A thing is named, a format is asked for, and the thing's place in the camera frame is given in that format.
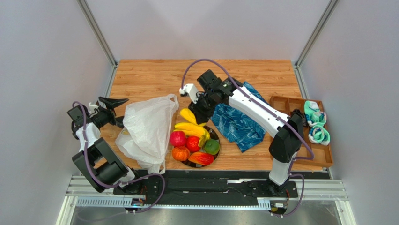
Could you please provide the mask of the yellow fake lemon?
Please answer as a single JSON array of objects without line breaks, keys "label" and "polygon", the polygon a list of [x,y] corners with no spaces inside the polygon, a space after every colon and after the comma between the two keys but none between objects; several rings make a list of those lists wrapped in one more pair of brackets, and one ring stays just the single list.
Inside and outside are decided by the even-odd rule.
[{"label": "yellow fake lemon", "polygon": [[194,113],[188,109],[188,108],[183,108],[180,112],[179,112],[180,116],[183,117],[186,121],[197,125],[197,121],[195,118]]}]

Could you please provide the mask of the red yellow fake apple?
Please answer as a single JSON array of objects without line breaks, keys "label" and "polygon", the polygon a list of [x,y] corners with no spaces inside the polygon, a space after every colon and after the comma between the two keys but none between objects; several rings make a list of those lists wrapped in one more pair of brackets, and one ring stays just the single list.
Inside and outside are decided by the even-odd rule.
[{"label": "red yellow fake apple", "polygon": [[197,136],[189,136],[186,139],[186,148],[190,152],[200,151],[201,147],[199,146],[200,138]]}]

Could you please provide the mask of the wooden compartment tray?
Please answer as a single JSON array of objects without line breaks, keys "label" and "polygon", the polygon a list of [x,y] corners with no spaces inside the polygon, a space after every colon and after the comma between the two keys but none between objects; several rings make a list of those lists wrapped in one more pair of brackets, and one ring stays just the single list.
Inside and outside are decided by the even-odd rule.
[{"label": "wooden compartment tray", "polygon": [[[274,109],[283,112],[287,115],[292,115],[295,110],[299,110],[302,115],[305,115],[306,99],[294,97],[271,96],[269,104]],[[318,143],[312,143],[309,140],[310,127],[307,121],[304,125],[304,139],[309,147],[312,149],[314,158],[312,160],[299,159],[296,164],[320,166],[329,168],[334,165],[332,151],[329,145],[325,146]]]}]

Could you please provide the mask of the black rimmed ceramic plate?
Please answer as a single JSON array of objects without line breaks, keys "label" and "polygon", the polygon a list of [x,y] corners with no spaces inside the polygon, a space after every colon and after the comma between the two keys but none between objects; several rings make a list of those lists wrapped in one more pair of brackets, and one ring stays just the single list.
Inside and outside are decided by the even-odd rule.
[{"label": "black rimmed ceramic plate", "polygon": [[181,161],[183,164],[190,167],[200,168],[212,164],[218,157],[221,149],[218,135],[208,126],[204,126],[204,130],[206,130],[206,132],[201,136],[196,131],[185,129],[176,130],[182,131],[186,134],[185,147],[190,152],[187,159]]}]

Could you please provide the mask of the red yellow fake mango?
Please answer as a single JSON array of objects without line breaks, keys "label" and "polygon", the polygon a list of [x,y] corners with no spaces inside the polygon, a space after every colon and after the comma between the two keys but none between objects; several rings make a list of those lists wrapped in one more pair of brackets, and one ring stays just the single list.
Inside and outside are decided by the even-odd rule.
[{"label": "red yellow fake mango", "polygon": [[213,163],[214,156],[205,152],[198,151],[192,153],[188,158],[188,160],[192,163],[196,163],[202,166],[207,166]]}]

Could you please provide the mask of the blue shark print cloth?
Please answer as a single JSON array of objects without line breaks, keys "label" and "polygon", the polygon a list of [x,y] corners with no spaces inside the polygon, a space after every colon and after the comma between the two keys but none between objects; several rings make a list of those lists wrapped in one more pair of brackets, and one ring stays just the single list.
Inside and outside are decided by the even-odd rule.
[{"label": "blue shark print cloth", "polygon": [[266,131],[253,119],[226,104],[216,106],[211,121],[242,153],[263,142],[266,135]]}]

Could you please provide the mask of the right aluminium frame post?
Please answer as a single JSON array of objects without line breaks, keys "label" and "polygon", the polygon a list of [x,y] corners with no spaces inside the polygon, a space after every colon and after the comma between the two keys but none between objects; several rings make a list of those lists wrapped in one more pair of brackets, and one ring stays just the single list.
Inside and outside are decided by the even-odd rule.
[{"label": "right aluminium frame post", "polygon": [[332,13],[336,9],[340,0],[330,0],[324,9],[320,19],[318,20],[313,32],[311,33],[308,41],[306,42],[303,50],[301,51],[297,61],[295,62],[295,67],[299,69],[304,61],[306,60],[307,56],[309,55],[312,47],[314,46],[315,42],[317,41],[319,35],[321,34],[322,30],[324,29],[325,25],[327,24],[329,18],[331,17]]}]

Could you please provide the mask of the orange fake fruit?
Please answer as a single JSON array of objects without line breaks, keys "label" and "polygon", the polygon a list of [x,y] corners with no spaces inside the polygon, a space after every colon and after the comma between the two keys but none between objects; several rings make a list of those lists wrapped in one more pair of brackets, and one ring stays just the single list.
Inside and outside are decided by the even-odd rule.
[{"label": "orange fake fruit", "polygon": [[190,157],[191,152],[185,146],[178,146],[173,148],[171,154],[176,161],[186,161]]}]

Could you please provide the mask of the teal white rolled sock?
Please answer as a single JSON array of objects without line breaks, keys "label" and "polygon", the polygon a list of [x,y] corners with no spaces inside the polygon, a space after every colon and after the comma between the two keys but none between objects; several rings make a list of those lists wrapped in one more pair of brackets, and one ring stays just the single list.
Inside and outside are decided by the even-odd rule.
[{"label": "teal white rolled sock", "polygon": [[323,127],[327,121],[327,114],[320,110],[318,104],[314,101],[305,101],[304,112],[309,127]]}]

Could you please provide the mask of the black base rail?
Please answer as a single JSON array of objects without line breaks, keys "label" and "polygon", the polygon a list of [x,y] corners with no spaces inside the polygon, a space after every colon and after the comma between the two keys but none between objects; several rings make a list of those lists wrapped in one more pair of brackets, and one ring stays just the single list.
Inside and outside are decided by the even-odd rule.
[{"label": "black base rail", "polygon": [[296,198],[296,184],[277,187],[264,171],[167,171],[125,187],[111,188],[113,195],[131,196],[128,207],[144,202],[175,206],[255,206],[258,198]]}]

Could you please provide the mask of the aluminium frame post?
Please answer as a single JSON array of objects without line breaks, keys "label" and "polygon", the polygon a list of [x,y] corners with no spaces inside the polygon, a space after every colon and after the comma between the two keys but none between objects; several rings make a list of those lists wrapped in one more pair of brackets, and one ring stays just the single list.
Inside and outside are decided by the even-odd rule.
[{"label": "aluminium frame post", "polygon": [[332,13],[336,9],[340,0],[330,0],[324,9],[320,19],[318,20],[313,32],[311,33],[308,41],[306,42],[303,50],[301,51],[297,61],[295,62],[295,67],[299,69],[304,61],[306,60],[307,56],[309,55],[312,47],[314,46],[315,42],[317,41],[319,35],[321,34],[322,30],[324,29],[325,25],[327,24],[329,18],[331,17]]},{"label": "aluminium frame post", "polygon": [[90,9],[90,6],[86,0],[77,0],[76,1],[81,8],[89,26],[91,27],[92,31],[94,32],[95,37],[97,38],[102,50],[105,53],[105,56],[107,57],[108,61],[112,65],[113,68],[116,68],[118,65],[117,60],[114,57],[114,54],[112,53],[111,48],[109,47],[105,36],[103,35],[96,19],[93,14],[93,12]]}]

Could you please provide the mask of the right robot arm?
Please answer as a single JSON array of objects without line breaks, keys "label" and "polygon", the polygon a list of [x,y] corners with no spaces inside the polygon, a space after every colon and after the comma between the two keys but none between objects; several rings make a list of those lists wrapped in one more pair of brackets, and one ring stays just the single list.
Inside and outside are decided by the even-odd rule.
[{"label": "right robot arm", "polygon": [[273,138],[269,146],[273,166],[268,179],[277,187],[284,186],[289,179],[294,157],[304,142],[301,116],[279,112],[231,76],[223,81],[208,70],[197,82],[203,92],[194,84],[183,83],[179,89],[181,96],[191,99],[189,109],[194,113],[196,122],[207,122],[218,104],[229,105],[254,120]]}]

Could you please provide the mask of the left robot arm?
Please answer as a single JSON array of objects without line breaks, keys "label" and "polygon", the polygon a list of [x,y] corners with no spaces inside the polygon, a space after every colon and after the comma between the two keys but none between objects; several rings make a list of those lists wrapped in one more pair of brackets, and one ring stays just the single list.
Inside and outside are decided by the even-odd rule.
[{"label": "left robot arm", "polygon": [[116,116],[115,108],[128,100],[99,97],[88,107],[78,101],[67,114],[72,119],[71,130],[80,141],[79,152],[72,157],[73,163],[99,193],[113,189],[115,194],[138,195],[143,191],[137,172],[126,166],[113,148],[101,137],[100,129],[107,124],[123,128],[123,116]]}]

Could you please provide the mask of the left aluminium frame post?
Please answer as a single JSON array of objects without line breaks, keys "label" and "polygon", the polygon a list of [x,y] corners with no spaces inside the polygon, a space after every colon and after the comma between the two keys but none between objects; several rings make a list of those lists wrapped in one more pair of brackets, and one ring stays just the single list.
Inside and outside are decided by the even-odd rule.
[{"label": "left aluminium frame post", "polygon": [[112,53],[111,48],[109,47],[105,36],[103,35],[96,19],[93,14],[93,12],[90,9],[90,6],[86,0],[77,0],[76,1],[81,8],[89,26],[91,27],[92,31],[94,32],[95,37],[97,38],[102,50],[105,53],[105,56],[107,57],[108,61],[112,65],[113,68],[116,68],[118,65],[117,60],[114,57],[114,54]]}]

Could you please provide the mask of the green fake lime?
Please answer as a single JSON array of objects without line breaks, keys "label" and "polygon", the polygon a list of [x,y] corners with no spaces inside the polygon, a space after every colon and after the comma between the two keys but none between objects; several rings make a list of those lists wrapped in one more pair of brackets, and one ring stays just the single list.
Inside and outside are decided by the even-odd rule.
[{"label": "green fake lime", "polygon": [[220,151],[220,143],[218,140],[209,139],[204,144],[203,149],[210,155],[216,155]]}]

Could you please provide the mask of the yellow fake banana bunch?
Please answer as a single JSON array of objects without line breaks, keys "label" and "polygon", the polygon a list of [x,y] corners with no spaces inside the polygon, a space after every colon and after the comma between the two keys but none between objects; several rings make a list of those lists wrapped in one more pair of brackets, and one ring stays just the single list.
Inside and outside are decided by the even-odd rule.
[{"label": "yellow fake banana bunch", "polygon": [[199,147],[203,147],[210,139],[210,133],[202,126],[189,122],[180,122],[174,126],[173,131],[183,131],[186,136],[196,136],[199,138]]}]

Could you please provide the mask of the black rolled sock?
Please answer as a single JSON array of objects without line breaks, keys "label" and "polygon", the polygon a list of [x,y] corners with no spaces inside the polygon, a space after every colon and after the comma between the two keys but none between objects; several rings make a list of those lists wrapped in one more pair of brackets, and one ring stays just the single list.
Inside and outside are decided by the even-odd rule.
[{"label": "black rolled sock", "polygon": [[298,116],[301,117],[301,119],[302,119],[302,124],[303,124],[304,127],[308,127],[308,126],[309,126],[309,124],[308,124],[308,122],[307,122],[306,115],[305,115],[303,112],[301,112],[299,109],[294,109],[294,110],[292,111],[292,114],[298,115]]}]

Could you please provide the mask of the white printed plastic bag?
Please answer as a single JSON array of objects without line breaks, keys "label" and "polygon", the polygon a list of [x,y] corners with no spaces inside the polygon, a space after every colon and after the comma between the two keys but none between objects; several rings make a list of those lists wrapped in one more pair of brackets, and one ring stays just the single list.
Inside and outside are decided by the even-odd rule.
[{"label": "white printed plastic bag", "polygon": [[128,104],[115,143],[127,157],[149,174],[164,174],[172,117],[179,103],[175,94]]}]

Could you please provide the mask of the dark red fake apple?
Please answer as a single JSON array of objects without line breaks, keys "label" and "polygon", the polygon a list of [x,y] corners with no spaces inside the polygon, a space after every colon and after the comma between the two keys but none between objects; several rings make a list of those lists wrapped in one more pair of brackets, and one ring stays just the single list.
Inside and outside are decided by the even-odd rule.
[{"label": "dark red fake apple", "polygon": [[185,146],[186,144],[186,135],[183,131],[173,131],[170,134],[170,143],[174,147]]}]

